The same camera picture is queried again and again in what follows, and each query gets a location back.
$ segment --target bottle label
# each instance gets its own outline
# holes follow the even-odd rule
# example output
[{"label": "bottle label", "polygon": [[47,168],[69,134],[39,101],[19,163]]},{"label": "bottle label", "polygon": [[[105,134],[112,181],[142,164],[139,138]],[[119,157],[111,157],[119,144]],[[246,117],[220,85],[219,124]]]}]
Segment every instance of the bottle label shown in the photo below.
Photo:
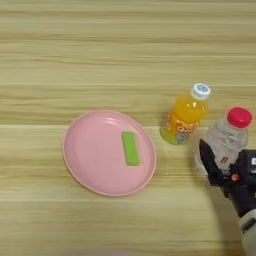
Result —
[{"label": "bottle label", "polygon": [[187,141],[190,134],[195,130],[198,123],[187,124],[179,120],[176,115],[170,114],[166,128],[170,135],[176,140],[176,144],[183,144]]}]

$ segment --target wooden table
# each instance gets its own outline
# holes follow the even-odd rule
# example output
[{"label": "wooden table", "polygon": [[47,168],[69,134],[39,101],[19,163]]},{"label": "wooden table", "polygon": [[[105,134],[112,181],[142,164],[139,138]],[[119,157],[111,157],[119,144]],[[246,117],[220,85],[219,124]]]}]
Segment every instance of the wooden table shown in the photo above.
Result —
[{"label": "wooden table", "polygon": [[[230,107],[256,113],[254,0],[2,0],[0,22],[1,255],[243,255],[236,213],[193,169],[193,147]],[[211,113],[171,146],[159,124],[196,82],[211,85]],[[65,167],[68,125],[97,109],[151,134],[143,191],[99,196]]]}]

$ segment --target red bottle cap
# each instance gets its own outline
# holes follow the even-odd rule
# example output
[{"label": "red bottle cap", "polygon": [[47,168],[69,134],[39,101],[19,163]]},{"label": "red bottle cap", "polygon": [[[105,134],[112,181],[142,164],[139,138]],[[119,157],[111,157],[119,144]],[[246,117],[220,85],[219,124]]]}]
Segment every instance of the red bottle cap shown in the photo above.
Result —
[{"label": "red bottle cap", "polygon": [[251,123],[252,114],[245,108],[236,107],[228,112],[227,120],[237,128],[245,128]]}]

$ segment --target green block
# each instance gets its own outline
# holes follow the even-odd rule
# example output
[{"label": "green block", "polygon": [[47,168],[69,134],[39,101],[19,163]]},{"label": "green block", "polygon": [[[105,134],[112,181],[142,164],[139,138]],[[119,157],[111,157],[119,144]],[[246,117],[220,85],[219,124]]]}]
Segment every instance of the green block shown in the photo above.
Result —
[{"label": "green block", "polygon": [[122,141],[126,164],[131,166],[138,166],[140,161],[136,147],[135,134],[133,132],[122,132]]}]

